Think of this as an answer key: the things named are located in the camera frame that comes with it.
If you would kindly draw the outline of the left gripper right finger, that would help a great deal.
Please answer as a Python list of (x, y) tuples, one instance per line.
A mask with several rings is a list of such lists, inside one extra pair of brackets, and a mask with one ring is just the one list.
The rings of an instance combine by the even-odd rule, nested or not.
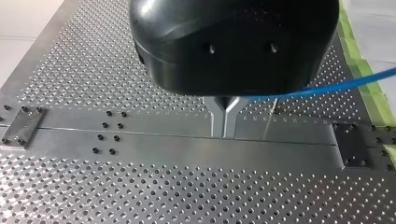
[(225, 110), (224, 120), (224, 137), (234, 138), (236, 121), (239, 112), (248, 104), (248, 99), (245, 97), (233, 97), (227, 104)]

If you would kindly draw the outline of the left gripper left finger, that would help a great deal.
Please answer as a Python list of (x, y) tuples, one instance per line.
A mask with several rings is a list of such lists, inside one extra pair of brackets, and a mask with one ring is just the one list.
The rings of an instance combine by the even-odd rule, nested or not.
[(224, 106), (221, 98), (205, 96), (204, 103), (211, 114), (211, 136), (222, 137), (224, 129)]

